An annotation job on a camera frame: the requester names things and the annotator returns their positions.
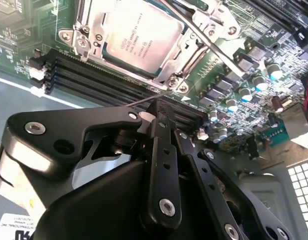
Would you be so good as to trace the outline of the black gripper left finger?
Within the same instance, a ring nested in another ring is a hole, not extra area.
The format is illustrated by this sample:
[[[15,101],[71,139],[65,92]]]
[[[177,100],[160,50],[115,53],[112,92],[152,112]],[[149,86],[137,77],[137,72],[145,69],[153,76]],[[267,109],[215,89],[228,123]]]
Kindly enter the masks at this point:
[[[6,122],[0,194],[35,222],[62,196],[129,162],[177,165],[172,107],[128,106],[22,112]]]

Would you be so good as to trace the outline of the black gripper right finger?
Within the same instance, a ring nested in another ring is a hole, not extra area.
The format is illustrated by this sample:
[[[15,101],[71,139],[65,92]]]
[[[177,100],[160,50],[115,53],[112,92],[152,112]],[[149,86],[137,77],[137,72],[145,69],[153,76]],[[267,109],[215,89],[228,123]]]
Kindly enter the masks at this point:
[[[283,223],[210,150],[174,132],[177,152],[198,187],[220,240],[291,240]]]

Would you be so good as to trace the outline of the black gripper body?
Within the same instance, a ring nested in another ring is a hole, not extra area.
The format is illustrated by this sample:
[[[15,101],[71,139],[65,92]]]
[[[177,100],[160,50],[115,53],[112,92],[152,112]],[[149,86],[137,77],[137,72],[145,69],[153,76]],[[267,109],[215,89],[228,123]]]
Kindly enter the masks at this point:
[[[128,162],[56,200],[36,240],[213,240],[192,185],[167,162]]]

